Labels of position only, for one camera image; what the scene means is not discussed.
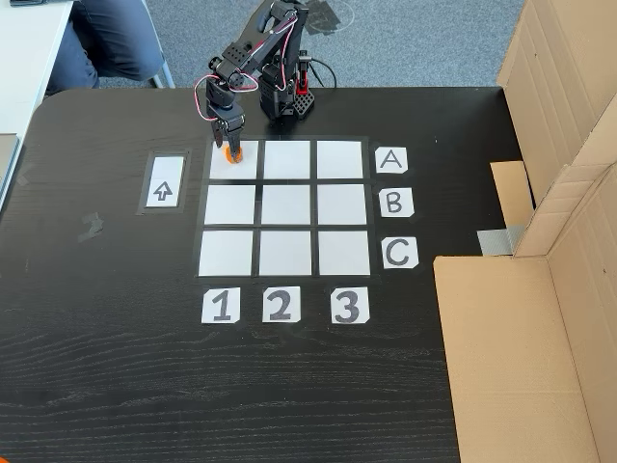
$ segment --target orange object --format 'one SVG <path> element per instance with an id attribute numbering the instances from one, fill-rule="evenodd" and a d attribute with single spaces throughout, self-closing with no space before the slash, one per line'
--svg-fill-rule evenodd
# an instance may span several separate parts
<path id="1" fill-rule="evenodd" d="M 237 164 L 238 162 L 242 161 L 242 148 L 240 148 L 240 151 L 238 152 L 238 155 L 235 156 L 235 159 L 233 159 L 233 157 L 231 156 L 231 150 L 229 149 L 229 145 L 226 145 L 223 148 L 223 152 L 225 153 L 225 158 L 231 164 Z"/>

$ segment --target number 3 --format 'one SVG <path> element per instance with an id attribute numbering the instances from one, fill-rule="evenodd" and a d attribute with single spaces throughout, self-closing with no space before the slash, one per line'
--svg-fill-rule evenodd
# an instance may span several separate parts
<path id="1" fill-rule="evenodd" d="M 342 287 L 330 296 L 332 323 L 366 323 L 370 318 L 368 310 L 368 289 L 366 287 Z"/>

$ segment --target gray carpet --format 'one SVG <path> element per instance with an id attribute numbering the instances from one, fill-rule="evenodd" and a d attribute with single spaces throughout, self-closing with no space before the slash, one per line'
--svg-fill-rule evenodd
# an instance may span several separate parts
<path id="1" fill-rule="evenodd" d="M 342 87 L 494 85 L 523 4 L 523 0 L 326 1 L 339 21 L 335 31 L 330 32 L 332 22 L 314 15 L 308 22 L 312 34 L 305 32 L 303 48 L 330 64 Z M 148 0 L 176 85 L 189 87 L 207 72 L 210 58 L 237 39 L 260 3 Z M 328 77 L 325 70 L 320 74 L 324 80 Z M 104 79 L 102 86 L 144 84 Z"/>

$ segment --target printed arrow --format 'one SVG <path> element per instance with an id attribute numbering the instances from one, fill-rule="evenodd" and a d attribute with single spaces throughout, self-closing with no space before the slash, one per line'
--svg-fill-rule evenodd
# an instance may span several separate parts
<path id="1" fill-rule="evenodd" d="M 154 190 L 154 195 L 158 195 L 158 201 L 165 201 L 165 198 L 172 195 L 174 192 L 170 188 L 170 185 L 167 184 L 167 181 L 164 181 L 161 186 Z"/>

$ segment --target dark wooden table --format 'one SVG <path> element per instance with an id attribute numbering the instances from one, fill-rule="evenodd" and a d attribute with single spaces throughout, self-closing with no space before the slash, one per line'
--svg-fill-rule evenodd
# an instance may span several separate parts
<path id="1" fill-rule="evenodd" d="M 202 325 L 195 243 L 210 128 L 190 91 L 75 91 L 37 111 L 0 221 L 0 455 L 17 462 L 459 461 L 432 261 L 503 228 L 489 162 L 520 159 L 500 89 L 315 92 L 245 135 L 364 137 L 406 147 L 420 266 L 370 284 L 365 325 L 303 318 Z M 148 154 L 192 150 L 181 214 L 137 215 Z M 373 192 L 388 182 L 375 177 Z M 101 233 L 81 241 L 98 214 Z"/>

